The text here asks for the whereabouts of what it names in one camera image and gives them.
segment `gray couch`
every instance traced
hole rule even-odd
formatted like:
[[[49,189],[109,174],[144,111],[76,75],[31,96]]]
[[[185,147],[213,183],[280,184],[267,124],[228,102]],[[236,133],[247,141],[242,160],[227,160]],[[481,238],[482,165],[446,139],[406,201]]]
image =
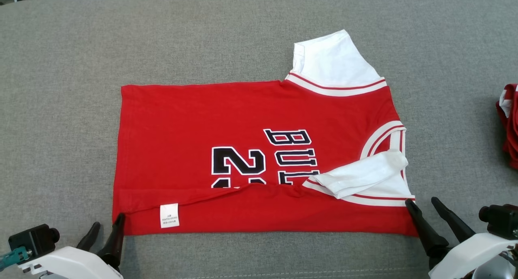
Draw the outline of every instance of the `gray couch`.
[[[283,78],[292,43],[346,29],[387,79],[407,126],[410,190],[475,231],[478,209],[518,204],[495,111],[518,81],[518,0],[26,0],[0,7],[0,253],[47,223],[58,247],[111,224],[127,83]],[[127,237],[126,279],[427,277],[416,238],[371,233]],[[99,249],[100,241],[94,245]],[[28,278],[17,268],[1,278]]]

